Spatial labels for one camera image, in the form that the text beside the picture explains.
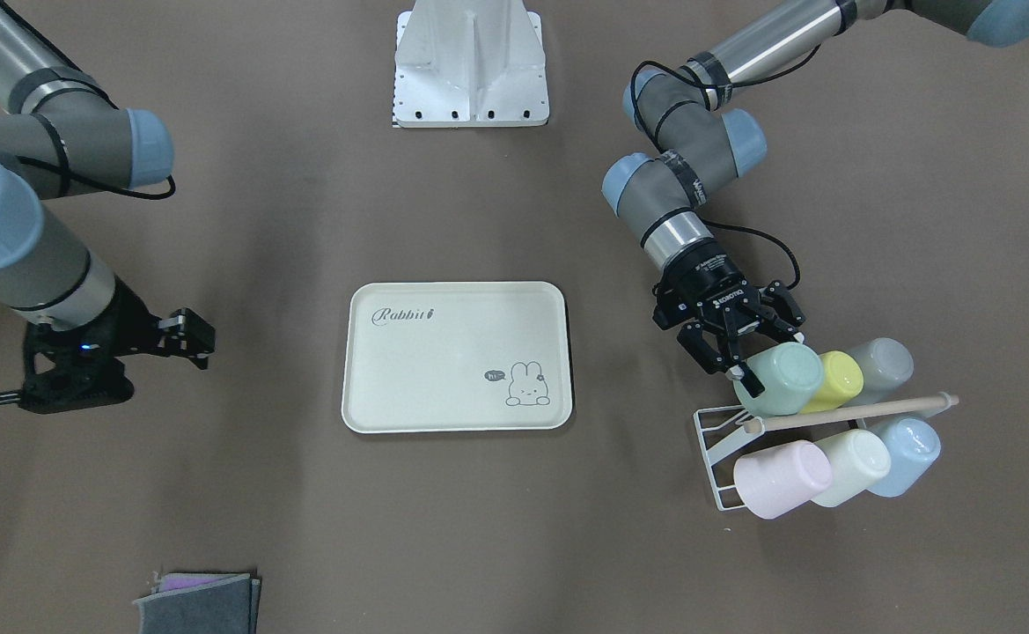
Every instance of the mint green cup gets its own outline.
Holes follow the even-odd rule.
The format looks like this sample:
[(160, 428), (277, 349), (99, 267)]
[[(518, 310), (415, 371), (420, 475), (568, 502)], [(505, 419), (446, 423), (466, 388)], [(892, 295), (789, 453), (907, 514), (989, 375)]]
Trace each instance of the mint green cup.
[(754, 417), (787, 417), (812, 400), (823, 385), (823, 361), (806, 345), (784, 342), (748, 357), (748, 368), (760, 380), (765, 391), (756, 398), (735, 381), (737, 399)]

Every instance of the gripper logo text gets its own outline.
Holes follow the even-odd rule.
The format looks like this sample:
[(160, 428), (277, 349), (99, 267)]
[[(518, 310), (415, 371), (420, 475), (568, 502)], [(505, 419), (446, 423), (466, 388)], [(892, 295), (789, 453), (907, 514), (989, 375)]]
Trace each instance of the gripper logo text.
[(382, 308), (374, 312), (370, 321), (374, 321), (375, 326), (384, 326), (391, 321), (430, 320), (435, 312), (434, 308), (419, 310)]
[(728, 295), (724, 295), (722, 297), (718, 297), (718, 300), (714, 300), (714, 307), (721, 308), (721, 305), (724, 304), (724, 302), (729, 302), (733, 300), (733, 297), (741, 296), (743, 294), (745, 294), (745, 291), (743, 291), (743, 289), (736, 289), (735, 292), (729, 293)]

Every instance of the yellow cup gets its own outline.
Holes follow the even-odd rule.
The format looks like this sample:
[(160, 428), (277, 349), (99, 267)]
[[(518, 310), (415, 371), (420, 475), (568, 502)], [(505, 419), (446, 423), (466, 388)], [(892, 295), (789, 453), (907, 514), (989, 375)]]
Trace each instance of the yellow cup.
[(832, 350), (820, 354), (819, 360), (823, 361), (823, 386), (800, 414), (835, 410), (862, 392), (862, 368), (849, 354)]

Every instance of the gray cloth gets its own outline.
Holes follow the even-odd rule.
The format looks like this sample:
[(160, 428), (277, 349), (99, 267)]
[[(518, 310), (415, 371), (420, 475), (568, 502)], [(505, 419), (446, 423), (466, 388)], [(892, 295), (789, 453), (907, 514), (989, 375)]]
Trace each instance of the gray cloth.
[(135, 601), (140, 634), (253, 634), (259, 582), (248, 574)]

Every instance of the plastic cup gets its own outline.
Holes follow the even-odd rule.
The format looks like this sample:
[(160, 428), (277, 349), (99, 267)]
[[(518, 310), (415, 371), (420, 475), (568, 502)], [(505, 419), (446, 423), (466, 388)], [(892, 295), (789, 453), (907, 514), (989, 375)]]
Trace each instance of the plastic cup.
[(882, 497), (906, 493), (941, 456), (941, 437), (917, 417), (899, 417), (870, 428), (889, 451), (889, 473), (867, 491)]
[(754, 417), (787, 417), (812, 400), (823, 385), (823, 361), (814, 350), (795, 342), (784, 342), (748, 357), (748, 368), (760, 380), (765, 391), (756, 398), (740, 381), (733, 384), (737, 399)]
[(862, 368), (862, 392), (848, 406), (881, 402), (913, 376), (913, 355), (897, 341), (879, 338), (847, 350)]
[(801, 414), (836, 410), (862, 392), (862, 368), (845, 352), (833, 350), (820, 354), (823, 361), (823, 385)]
[(745, 506), (771, 521), (826, 491), (831, 463), (812, 443), (789, 442), (737, 459), (733, 483)]
[(815, 445), (827, 454), (835, 472), (831, 486), (812, 498), (820, 506), (838, 506), (889, 473), (889, 451), (868, 430), (845, 430)]

